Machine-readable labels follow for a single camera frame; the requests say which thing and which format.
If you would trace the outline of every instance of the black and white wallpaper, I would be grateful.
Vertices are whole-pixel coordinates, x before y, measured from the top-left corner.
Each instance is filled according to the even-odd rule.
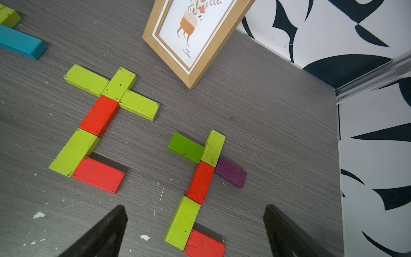
[[[411,257],[411,77],[339,105],[345,256]]]
[[[256,0],[238,30],[338,88],[411,49],[411,0]]]

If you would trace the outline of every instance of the red block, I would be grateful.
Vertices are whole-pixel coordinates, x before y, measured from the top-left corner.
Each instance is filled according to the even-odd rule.
[[[102,95],[79,128],[101,138],[119,109],[117,101]]]
[[[125,176],[124,172],[89,157],[84,157],[74,171],[72,178],[115,194]]]
[[[190,188],[187,191],[187,197],[199,204],[204,204],[208,188],[210,187],[212,175],[214,174],[214,167],[207,163],[200,161],[197,166],[196,173],[191,181]]]
[[[184,253],[190,257],[224,257],[227,246],[198,232],[191,230]]]

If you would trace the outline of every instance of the blue block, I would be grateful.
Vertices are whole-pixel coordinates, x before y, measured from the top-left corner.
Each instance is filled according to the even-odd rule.
[[[47,49],[39,39],[0,25],[0,47],[37,60]]]

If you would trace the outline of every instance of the black object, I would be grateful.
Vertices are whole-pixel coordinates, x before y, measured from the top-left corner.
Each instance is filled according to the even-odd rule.
[[[124,206],[116,206],[59,257],[117,257],[127,220]]]
[[[274,205],[263,219],[274,257],[334,257]]]

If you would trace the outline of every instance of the lime green block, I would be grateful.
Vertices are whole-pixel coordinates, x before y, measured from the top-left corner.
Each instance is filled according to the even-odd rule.
[[[195,164],[200,164],[201,157],[204,153],[204,147],[177,132],[174,133],[173,138],[170,141],[169,150]]]
[[[166,233],[166,242],[184,250],[190,236],[191,229],[200,210],[200,204],[183,196],[177,211],[174,214],[171,225]]]
[[[100,97],[104,88],[109,83],[108,79],[103,78],[94,72],[74,64],[73,67],[64,75],[64,79],[71,85],[83,89],[90,94]]]
[[[215,168],[225,140],[225,136],[212,130],[208,135],[201,160]]]
[[[132,113],[140,115],[150,121],[154,121],[160,104],[150,100],[142,95],[126,90],[119,102],[120,107]]]
[[[4,5],[0,5],[0,25],[13,28],[21,21],[20,15]]]
[[[48,168],[70,177],[81,160],[91,154],[99,141],[98,136],[77,129]]]
[[[137,77],[134,73],[129,72],[124,68],[120,68],[106,86],[102,95],[119,102],[126,90],[131,89],[134,86],[136,80]]]

